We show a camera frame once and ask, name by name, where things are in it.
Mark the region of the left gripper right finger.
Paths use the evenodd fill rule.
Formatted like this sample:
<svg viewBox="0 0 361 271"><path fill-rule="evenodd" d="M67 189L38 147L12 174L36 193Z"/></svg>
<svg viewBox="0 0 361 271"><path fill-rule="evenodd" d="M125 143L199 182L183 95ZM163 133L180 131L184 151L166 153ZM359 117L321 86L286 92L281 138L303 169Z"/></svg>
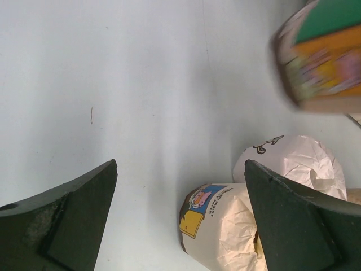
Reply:
<svg viewBox="0 0 361 271"><path fill-rule="evenodd" d="M360 205L254 160L245 180L269 270L360 270Z"/></svg>

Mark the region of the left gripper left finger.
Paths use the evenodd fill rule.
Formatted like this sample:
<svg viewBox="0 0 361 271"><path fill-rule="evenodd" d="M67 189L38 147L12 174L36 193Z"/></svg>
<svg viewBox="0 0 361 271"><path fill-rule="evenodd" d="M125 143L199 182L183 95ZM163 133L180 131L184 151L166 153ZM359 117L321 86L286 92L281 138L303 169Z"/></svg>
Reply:
<svg viewBox="0 0 361 271"><path fill-rule="evenodd" d="M94 270L117 183L110 160L1 207L1 270Z"/></svg>

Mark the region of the white paper roll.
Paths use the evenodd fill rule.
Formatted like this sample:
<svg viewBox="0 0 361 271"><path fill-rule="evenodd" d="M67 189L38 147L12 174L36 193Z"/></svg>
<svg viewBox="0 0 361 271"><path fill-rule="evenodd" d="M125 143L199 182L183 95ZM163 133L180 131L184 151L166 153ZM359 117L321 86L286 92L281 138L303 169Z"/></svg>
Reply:
<svg viewBox="0 0 361 271"><path fill-rule="evenodd" d="M341 164L331 151L311 137L281 135L245 149L233 168L235 182L245 182L246 160L255 160L285 178L347 200Z"/></svg>

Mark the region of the green roll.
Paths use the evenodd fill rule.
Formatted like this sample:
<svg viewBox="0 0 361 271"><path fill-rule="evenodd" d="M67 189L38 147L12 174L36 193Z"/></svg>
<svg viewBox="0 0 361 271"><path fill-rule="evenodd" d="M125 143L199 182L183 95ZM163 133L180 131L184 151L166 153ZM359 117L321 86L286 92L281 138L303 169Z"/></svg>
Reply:
<svg viewBox="0 0 361 271"><path fill-rule="evenodd" d="M283 92L297 108L360 113L360 1L308 1L271 48Z"/></svg>

